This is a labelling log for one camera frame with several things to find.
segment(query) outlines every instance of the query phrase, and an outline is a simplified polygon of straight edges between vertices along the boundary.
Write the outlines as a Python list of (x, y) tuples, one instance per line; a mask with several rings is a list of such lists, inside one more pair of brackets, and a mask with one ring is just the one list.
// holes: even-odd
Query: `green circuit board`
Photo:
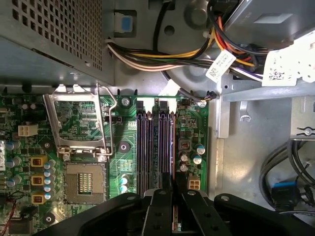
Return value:
[[(64, 161), (57, 156), (51, 126), (47, 118), (42, 95), (0, 95), (0, 140), (13, 143), (14, 150), (5, 151), (6, 161), (18, 158), (20, 163), (13, 168), (0, 171), (0, 197), (12, 193), (16, 200), (16, 207), (11, 218), (11, 223), (6, 230), (5, 236), (29, 236), (39, 232), (66, 218), (79, 214), (96, 204), (116, 197), (123, 192), (137, 192), (137, 108), (136, 101), (140, 96), (116, 96), (118, 106), (113, 110), (113, 143), (114, 155), (106, 163), (98, 163), (96, 158), (90, 155), (78, 155), (69, 161)], [(127, 98), (130, 104), (124, 106), (122, 99)], [(158, 107), (159, 97), (153, 97)], [(175, 152), (172, 160), (175, 163), (175, 175), (182, 172), (181, 166), (186, 165), (185, 173), (197, 176), (200, 180), (200, 189), (206, 190), (207, 175), (207, 144), (208, 144), (208, 105), (199, 107), (193, 101), (175, 97), (177, 112), (174, 114)], [(109, 137), (108, 107), (112, 106), (113, 100), (109, 96), (101, 96), (101, 109), (104, 121), (104, 134)], [(100, 131), (95, 125), (95, 106), (91, 102), (58, 102), (55, 104), (57, 115), (62, 130), (60, 136), (66, 140), (93, 141), (100, 139)], [(37, 125), (37, 135), (23, 137), (18, 129), (21, 125)], [(179, 147), (178, 140), (188, 141), (189, 149), (183, 151)], [(192, 155), (196, 154), (196, 145), (203, 145), (205, 152), (200, 155), (202, 161), (195, 164)], [(186, 162), (180, 160), (185, 152), (188, 156)], [(34, 157), (47, 157), (47, 161), (54, 160), (54, 195), (43, 204), (35, 204), (34, 194), (45, 194), (43, 185), (32, 185), (32, 177), (43, 175), (43, 167), (32, 166)], [(91, 193), (95, 190), (93, 183), (89, 183), (89, 176), (84, 175), (85, 167), (94, 173), (102, 174), (104, 186), (101, 193)], [(6, 182), (15, 176), (20, 176), (22, 181), (15, 186), (8, 187)], [(78, 182), (82, 181), (84, 188), (80, 198), (71, 197), (71, 181), (76, 176)], [(86, 195), (91, 194), (92, 200), (86, 201)], [(5, 228), (9, 215), (12, 211), (12, 202), (0, 206), (0, 232)], [(33, 207), (31, 220), (21, 219), (21, 212)], [(14, 227), (23, 223), (23, 227)]]

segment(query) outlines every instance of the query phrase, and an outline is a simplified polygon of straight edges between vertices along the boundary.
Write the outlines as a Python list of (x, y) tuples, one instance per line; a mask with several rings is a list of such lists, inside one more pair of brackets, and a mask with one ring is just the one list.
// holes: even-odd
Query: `ram slot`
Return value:
[(137, 114), (137, 193), (140, 196), (152, 186), (153, 128), (150, 114)]
[(146, 143), (146, 114), (137, 114), (137, 194), (144, 193), (144, 159)]
[(162, 187), (162, 173), (169, 173), (171, 166), (171, 122), (169, 114), (158, 117), (158, 186)]

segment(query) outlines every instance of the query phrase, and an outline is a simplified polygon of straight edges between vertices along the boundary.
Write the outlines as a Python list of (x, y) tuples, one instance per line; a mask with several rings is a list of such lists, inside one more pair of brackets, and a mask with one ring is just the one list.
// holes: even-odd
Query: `electrolytic capacitor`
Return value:
[(14, 157), (13, 159), (8, 159), (6, 162), (5, 162), (5, 166), (7, 168), (13, 168), (15, 166), (19, 166), (20, 164), (22, 163), (22, 160), (20, 157), (16, 156)]
[(185, 152), (181, 153), (180, 159), (182, 162), (188, 162), (188, 156)]
[(49, 160), (44, 164), (44, 169), (48, 170), (50, 168), (53, 168), (55, 166), (55, 160)]
[(195, 149), (199, 155), (203, 155), (206, 152), (206, 149), (202, 144), (196, 144)]
[(5, 182), (6, 186), (8, 186), (9, 188), (14, 187), (17, 184), (20, 184), (22, 182), (22, 177), (20, 176), (15, 176), (13, 178), (10, 178), (9, 180), (7, 180)]
[(187, 165), (182, 164), (179, 169), (181, 170), (181, 172), (186, 172), (188, 170), (188, 167)]
[(44, 179), (44, 184), (50, 184), (51, 182), (54, 182), (55, 180), (56, 180), (56, 176), (55, 175), (46, 177)]
[(36, 109), (36, 104), (35, 104), (35, 103), (32, 103), (32, 104), (30, 105), (30, 108), (31, 108), (32, 110), (35, 110), (35, 109)]
[(128, 191), (127, 186), (122, 185), (122, 186), (120, 187), (120, 191), (121, 191), (121, 193), (126, 193), (126, 192)]
[(55, 189), (52, 189), (49, 193), (45, 193), (44, 198), (50, 200), (56, 194)]
[(46, 193), (50, 192), (52, 189), (56, 187), (56, 184), (54, 182), (51, 182), (51, 184), (45, 185), (44, 186), (44, 191)]
[(55, 172), (56, 172), (55, 168), (50, 168), (50, 169), (44, 171), (44, 176), (49, 177), (49, 176), (53, 175)]
[(194, 162), (194, 164), (199, 165), (202, 162), (202, 158), (198, 153), (194, 153), (193, 155), (191, 155), (192, 157), (192, 161)]
[(6, 142), (5, 149), (7, 149), (8, 151), (13, 151), (19, 149), (20, 146), (21, 146), (20, 141), (9, 141)]
[(29, 105), (28, 105), (28, 104), (23, 104), (23, 105), (22, 105), (22, 109), (23, 109), (23, 110), (26, 110), (26, 109), (28, 109), (28, 108), (29, 108)]

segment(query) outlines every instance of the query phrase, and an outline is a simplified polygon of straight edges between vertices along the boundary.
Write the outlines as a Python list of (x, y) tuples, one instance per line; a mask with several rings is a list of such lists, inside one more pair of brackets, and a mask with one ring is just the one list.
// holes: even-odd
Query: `orange wire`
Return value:
[(221, 46), (222, 46), (224, 49), (226, 49), (226, 44), (225, 44), (224, 41), (221, 39), (220, 35), (219, 35), (217, 32), (215, 32), (215, 34), (216, 34), (216, 36), (217, 36), (217, 38), (218, 38), (218, 41), (219, 41), (219, 43), (221, 44)]
[[(219, 23), (220, 29), (223, 31), (223, 25), (222, 25), (222, 18), (221, 18), (221, 16), (218, 17), (218, 23)], [(245, 53), (245, 52), (241, 52), (241, 51), (238, 51), (238, 50), (232, 48), (232, 46), (229, 45), (227, 42), (225, 42), (225, 43), (226, 43), (227, 48), (230, 49), (232, 52), (234, 52), (236, 54), (239, 54), (239, 55)]]

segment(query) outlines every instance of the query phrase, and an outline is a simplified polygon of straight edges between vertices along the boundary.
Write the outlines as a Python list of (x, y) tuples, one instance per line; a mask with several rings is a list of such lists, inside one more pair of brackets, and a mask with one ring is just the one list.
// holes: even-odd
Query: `white label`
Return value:
[(297, 77), (293, 74), (292, 53), (288, 47), (268, 53), (262, 86), (295, 86)]
[(165, 88), (159, 93), (159, 96), (176, 96), (180, 86), (173, 80), (169, 80)]
[(223, 50), (210, 66), (206, 76), (217, 83), (235, 60), (234, 55), (227, 50)]

